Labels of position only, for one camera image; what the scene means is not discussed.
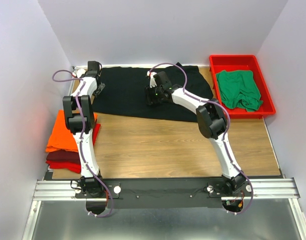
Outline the black t shirt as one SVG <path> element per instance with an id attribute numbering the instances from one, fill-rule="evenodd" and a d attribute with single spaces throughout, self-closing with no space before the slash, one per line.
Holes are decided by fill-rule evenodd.
<path id="1" fill-rule="evenodd" d="M 172 84 L 185 85 L 185 89 L 201 98 L 212 99 L 212 88 L 195 65 L 156 68 L 164 71 Z M 147 119 L 192 122 L 196 115 L 190 110 L 169 102 L 148 106 L 145 88 L 149 86 L 146 77 L 148 69 L 138 67 L 111 67 L 102 70 L 100 79 L 105 83 L 104 90 L 95 97 L 92 108 L 96 113 L 141 117 Z"/>

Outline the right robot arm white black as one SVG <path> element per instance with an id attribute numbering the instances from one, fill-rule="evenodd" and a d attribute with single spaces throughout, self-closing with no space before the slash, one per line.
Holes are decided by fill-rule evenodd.
<path id="1" fill-rule="evenodd" d="M 247 182 L 245 174 L 238 165 L 228 139 L 230 118 L 216 99 L 199 97 L 178 84 L 172 84 L 164 71 L 147 72 L 150 81 L 145 88 L 148 105 L 154 106 L 163 102 L 182 106 L 197 117 L 198 129 L 203 137 L 212 144 L 222 170 L 223 183 L 221 191 L 229 196 L 242 191 Z"/>

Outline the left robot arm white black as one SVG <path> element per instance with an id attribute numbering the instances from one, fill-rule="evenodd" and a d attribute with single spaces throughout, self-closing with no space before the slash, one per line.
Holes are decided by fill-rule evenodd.
<path id="1" fill-rule="evenodd" d="M 93 198 L 104 195 L 104 186 L 100 168 L 95 159 L 93 147 L 93 130 L 96 125 L 92 109 L 91 97 L 105 87 L 100 80 L 102 65 L 97 61 L 89 61 L 87 70 L 80 77 L 77 89 L 62 99 L 65 126 L 73 135 L 81 163 L 81 192 Z"/>

